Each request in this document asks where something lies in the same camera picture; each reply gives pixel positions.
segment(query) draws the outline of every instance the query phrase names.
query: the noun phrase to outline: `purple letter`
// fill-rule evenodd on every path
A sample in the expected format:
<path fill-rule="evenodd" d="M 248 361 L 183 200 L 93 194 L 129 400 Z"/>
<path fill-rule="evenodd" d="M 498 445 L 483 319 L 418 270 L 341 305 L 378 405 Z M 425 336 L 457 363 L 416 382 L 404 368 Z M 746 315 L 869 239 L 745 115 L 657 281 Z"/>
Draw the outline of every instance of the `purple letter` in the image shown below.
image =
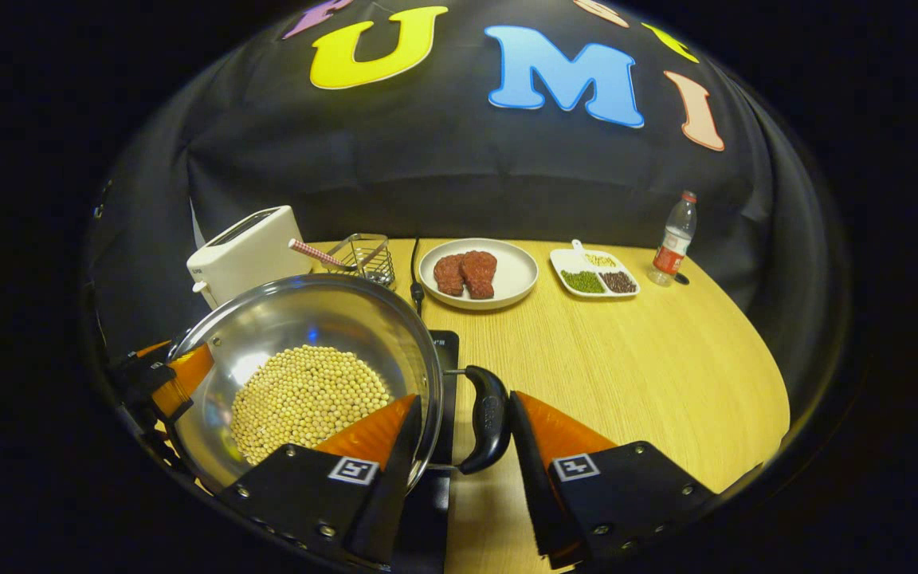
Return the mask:
<path fill-rule="evenodd" d="M 324 4 L 318 4 L 310 8 L 310 10 L 303 13 L 303 17 L 296 23 L 296 28 L 289 30 L 281 39 L 285 40 L 287 37 L 295 35 L 295 33 L 303 32 L 304 29 L 312 28 L 313 26 L 319 25 L 321 22 L 327 21 L 327 19 L 332 17 L 333 10 L 342 10 L 352 1 L 353 0 L 328 0 L 328 2 Z"/>

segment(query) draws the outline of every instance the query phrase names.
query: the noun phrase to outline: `red label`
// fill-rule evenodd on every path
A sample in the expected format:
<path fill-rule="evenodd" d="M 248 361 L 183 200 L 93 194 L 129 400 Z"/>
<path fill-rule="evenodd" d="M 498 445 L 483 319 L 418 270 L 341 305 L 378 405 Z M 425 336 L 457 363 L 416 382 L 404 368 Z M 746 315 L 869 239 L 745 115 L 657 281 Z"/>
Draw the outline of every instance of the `red label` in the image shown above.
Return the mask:
<path fill-rule="evenodd" d="M 685 255 L 677 254 L 677 252 L 662 245 L 657 250 L 657 255 L 653 257 L 653 266 L 668 275 L 675 275 L 675 273 L 678 273 L 678 266 L 682 265 L 682 258 L 684 257 Z"/>

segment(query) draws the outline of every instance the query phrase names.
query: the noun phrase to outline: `power cord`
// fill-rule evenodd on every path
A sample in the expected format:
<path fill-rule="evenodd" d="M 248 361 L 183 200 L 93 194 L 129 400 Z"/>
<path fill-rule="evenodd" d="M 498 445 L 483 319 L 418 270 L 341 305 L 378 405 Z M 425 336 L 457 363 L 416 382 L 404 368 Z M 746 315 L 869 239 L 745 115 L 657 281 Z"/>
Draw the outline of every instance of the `power cord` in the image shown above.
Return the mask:
<path fill-rule="evenodd" d="M 409 294 L 413 298 L 413 304 L 416 305 L 416 315 L 423 319 L 423 285 L 416 280 L 416 247 L 420 244 L 420 236 L 416 236 L 413 241 L 413 254 L 409 258 L 409 277 L 412 283 L 409 286 Z"/>

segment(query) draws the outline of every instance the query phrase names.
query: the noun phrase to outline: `plastic bottle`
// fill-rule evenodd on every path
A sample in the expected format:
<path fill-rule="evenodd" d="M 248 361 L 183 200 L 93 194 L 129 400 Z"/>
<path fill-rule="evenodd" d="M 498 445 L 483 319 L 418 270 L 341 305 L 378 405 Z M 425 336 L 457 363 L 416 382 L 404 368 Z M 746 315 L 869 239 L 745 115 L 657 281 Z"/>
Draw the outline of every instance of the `plastic bottle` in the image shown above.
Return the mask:
<path fill-rule="evenodd" d="M 678 266 L 696 233 L 696 194 L 682 192 L 682 200 L 671 210 L 664 224 L 664 240 L 653 255 L 653 265 L 647 277 L 662 287 L 673 283 Z"/>

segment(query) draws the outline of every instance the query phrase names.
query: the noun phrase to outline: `wok handle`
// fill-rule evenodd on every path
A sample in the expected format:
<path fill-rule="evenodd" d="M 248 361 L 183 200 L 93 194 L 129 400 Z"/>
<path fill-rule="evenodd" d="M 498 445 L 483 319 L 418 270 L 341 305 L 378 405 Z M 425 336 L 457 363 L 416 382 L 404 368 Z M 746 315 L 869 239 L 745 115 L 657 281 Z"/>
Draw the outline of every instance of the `wok handle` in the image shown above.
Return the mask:
<path fill-rule="evenodd" d="M 448 374 L 466 375 L 477 389 L 477 399 L 473 403 L 473 436 L 477 443 L 466 460 L 456 466 L 459 472 L 472 474 L 498 462 L 509 447 L 508 393 L 502 381 L 487 368 L 470 364 L 464 370 Z"/>

